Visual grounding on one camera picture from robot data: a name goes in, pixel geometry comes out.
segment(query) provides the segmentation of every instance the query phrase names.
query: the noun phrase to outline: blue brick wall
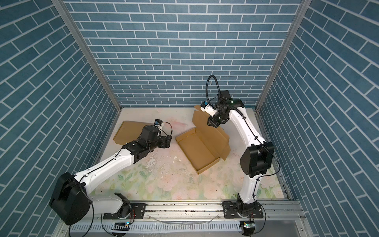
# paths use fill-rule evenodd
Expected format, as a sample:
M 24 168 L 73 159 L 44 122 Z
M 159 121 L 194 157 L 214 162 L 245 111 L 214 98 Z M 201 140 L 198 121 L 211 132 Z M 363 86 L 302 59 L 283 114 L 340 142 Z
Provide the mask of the blue brick wall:
M 51 1 L 1 0 L 1 237 L 53 233 L 56 177 L 92 165 L 115 115 Z
M 210 74 L 255 105 L 299 2 L 65 1 L 123 107 L 193 107 Z
M 261 113 L 315 236 L 379 236 L 379 2 L 313 0 Z

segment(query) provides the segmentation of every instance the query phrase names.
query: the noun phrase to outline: black mounting plate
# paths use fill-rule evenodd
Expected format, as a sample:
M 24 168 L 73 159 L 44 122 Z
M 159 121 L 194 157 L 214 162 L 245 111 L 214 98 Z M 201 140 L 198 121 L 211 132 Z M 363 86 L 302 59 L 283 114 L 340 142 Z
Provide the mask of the black mounting plate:
M 250 218 L 250 216 L 244 217 L 238 213 L 238 209 L 235 202 L 225 202 L 222 204 L 224 209 L 224 218 L 225 219 L 236 219 L 236 218 Z M 263 218 L 262 206 L 259 209 L 253 210 L 254 218 Z
M 145 208 L 146 204 L 145 203 L 131 203 L 130 204 L 131 209 L 134 210 L 134 219 L 135 220 L 140 220 L 143 219 L 143 216 L 145 214 Z M 123 220 L 119 219 L 117 214 L 110 214 L 110 213 L 104 213 L 103 216 L 104 220 Z

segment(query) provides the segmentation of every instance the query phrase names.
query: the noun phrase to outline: robotic arm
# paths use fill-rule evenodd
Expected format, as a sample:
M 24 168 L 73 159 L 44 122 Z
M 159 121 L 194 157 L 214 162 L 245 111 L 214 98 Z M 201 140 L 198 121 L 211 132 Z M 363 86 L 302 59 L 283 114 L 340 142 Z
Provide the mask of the robotic arm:
M 74 175 L 69 172 L 62 174 L 55 185 L 50 207 L 67 225 L 80 221 L 91 204 L 94 214 L 116 213 L 119 218 L 127 217 L 130 201 L 121 193 L 101 199 L 90 196 L 90 193 L 103 181 L 146 157 L 155 148 L 169 148 L 172 136 L 162 136 L 161 125 L 162 120 L 156 119 L 154 125 L 143 127 L 137 140 L 123 145 L 118 153 L 108 159 Z
M 210 103 L 208 97 L 208 82 L 212 77 L 218 89 L 218 100 L 215 105 Z M 218 127 L 220 124 L 225 124 L 231 120 L 245 143 L 246 150 L 240 159 L 245 177 L 242 189 L 237 196 L 236 205 L 240 215 L 248 216 L 252 209 L 258 207 L 255 196 L 260 183 L 259 177 L 266 174 L 271 167 L 274 146 L 271 142 L 267 143 L 255 129 L 246 113 L 243 102 L 240 99 L 232 99 L 229 91 L 220 91 L 217 79 L 213 75 L 207 80 L 206 97 L 207 101 L 203 101 L 201 110 L 210 115 L 207 124 Z

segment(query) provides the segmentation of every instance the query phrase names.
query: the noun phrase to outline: aluminum frame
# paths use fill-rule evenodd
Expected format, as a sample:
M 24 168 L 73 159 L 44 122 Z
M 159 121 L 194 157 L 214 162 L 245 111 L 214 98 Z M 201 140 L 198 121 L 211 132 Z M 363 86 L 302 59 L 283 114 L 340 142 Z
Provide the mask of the aluminum frame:
M 275 77 L 279 71 L 279 68 L 280 66 L 282 65 L 282 62 L 284 60 L 284 57 L 285 55 L 287 54 L 288 52 L 288 49 L 290 48 L 291 46 L 291 43 L 292 43 L 292 40 L 293 38 L 295 38 L 295 34 L 296 32 L 298 31 L 299 29 L 299 26 L 300 26 L 300 23 L 302 22 L 304 16 L 305 16 L 305 13 L 307 12 L 308 10 L 308 7 L 310 5 L 312 0 L 302 0 L 297 11 L 296 11 L 296 15 L 295 15 L 295 18 L 293 19 L 293 22 L 288 30 L 288 33 L 287 33 L 287 36 L 286 36 L 286 39 L 284 40 L 283 42 L 283 46 L 282 48 L 280 49 L 279 51 L 279 54 L 275 60 L 275 63 L 274 63 L 274 66 L 273 68 L 271 69 L 271 72 L 270 72 L 270 75 L 268 76 L 268 79 L 266 81 L 266 84 L 265 86 L 263 87 L 263 91 L 261 93 L 261 96 L 258 98 L 258 102 L 257 102 L 257 105 L 256 105 L 256 110 L 260 110 L 262 105 L 263 105 L 263 102 L 268 94 L 268 91 L 270 90 L 271 88 L 271 85 L 273 84 L 274 80 L 275 80 Z
M 75 39 L 76 43 L 78 44 L 80 50 L 82 51 L 83 55 L 86 57 L 88 63 L 90 64 L 91 68 L 95 72 L 98 80 L 103 85 L 106 93 L 110 97 L 111 101 L 113 102 L 114 106 L 116 107 L 118 112 L 121 112 L 121 105 L 118 102 L 115 94 L 113 93 L 111 87 L 109 86 L 109 83 L 106 81 L 106 78 L 100 69 L 99 65 L 97 64 L 97 61 L 95 60 L 94 56 L 91 53 L 91 50 L 89 49 L 86 41 L 84 40 L 82 34 L 80 33 L 80 30 L 78 26 L 76 25 L 74 19 L 72 18 L 69 10 L 67 9 L 67 6 L 63 2 L 63 0 L 52 0 L 52 3 L 54 4 L 56 10 L 58 11 L 59 15 L 61 16 L 62 20 L 66 24 L 67 28 L 69 29 L 71 35 Z
M 222 207 L 223 201 L 229 200 L 215 200 L 215 201 L 131 201 L 131 203 L 146 203 L 145 215 L 142 220 L 135 220 L 136 222 L 152 222 L 155 221 L 152 217 L 160 221 L 175 221 L 175 222 L 194 222 L 194 221 L 210 221 L 216 217 L 211 223 L 218 221 L 241 221 L 248 218 L 234 218 L 225 219 L 224 210 Z M 298 229 L 306 230 L 306 217 L 300 206 L 299 201 L 289 200 L 264 200 L 260 201 L 266 211 L 266 221 L 272 220 L 294 220 Z M 83 218 L 80 222 L 91 222 L 92 216 Z M 103 220 L 103 223 L 114 222 L 115 220 Z M 100 222 L 100 215 L 95 215 L 94 223 Z M 62 221 L 58 223 L 53 237 L 66 237 L 68 236 L 68 226 Z M 310 237 L 311 235 L 301 235 L 301 237 Z

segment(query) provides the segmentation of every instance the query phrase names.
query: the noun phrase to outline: open cardboard box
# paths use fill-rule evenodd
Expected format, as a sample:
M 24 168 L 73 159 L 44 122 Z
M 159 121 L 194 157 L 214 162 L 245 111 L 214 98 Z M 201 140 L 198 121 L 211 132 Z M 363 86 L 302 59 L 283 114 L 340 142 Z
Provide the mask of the open cardboard box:
M 147 122 L 124 121 L 113 137 L 113 140 L 119 145 L 125 145 L 128 142 L 134 141 L 139 137 L 142 128 L 146 125 L 152 124 Z
M 195 128 L 177 136 L 175 139 L 195 168 L 201 174 L 216 164 L 220 158 L 226 159 L 230 153 L 229 136 L 221 128 L 207 125 L 209 114 L 195 106 L 192 122 Z

